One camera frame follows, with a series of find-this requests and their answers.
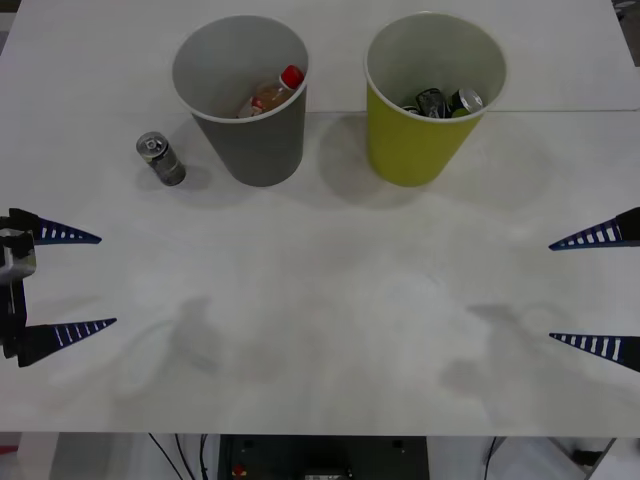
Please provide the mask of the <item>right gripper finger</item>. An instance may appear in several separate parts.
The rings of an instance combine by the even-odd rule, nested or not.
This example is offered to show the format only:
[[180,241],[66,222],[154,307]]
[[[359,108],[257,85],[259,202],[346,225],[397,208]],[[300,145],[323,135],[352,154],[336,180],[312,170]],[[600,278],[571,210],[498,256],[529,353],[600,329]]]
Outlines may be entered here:
[[548,336],[572,348],[640,372],[640,337],[551,332]]
[[551,251],[639,246],[640,208],[635,207],[614,218],[578,231],[548,246]]

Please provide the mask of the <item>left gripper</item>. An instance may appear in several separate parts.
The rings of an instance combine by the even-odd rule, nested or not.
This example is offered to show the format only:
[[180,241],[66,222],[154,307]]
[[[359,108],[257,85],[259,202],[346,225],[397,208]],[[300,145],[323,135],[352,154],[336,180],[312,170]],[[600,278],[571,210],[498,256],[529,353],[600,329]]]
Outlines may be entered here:
[[1,347],[5,358],[16,356],[20,368],[86,340],[117,322],[116,318],[108,318],[25,328],[23,280],[29,276],[28,232],[35,245],[97,245],[102,241],[84,230],[18,208],[10,208],[9,215],[1,218]]

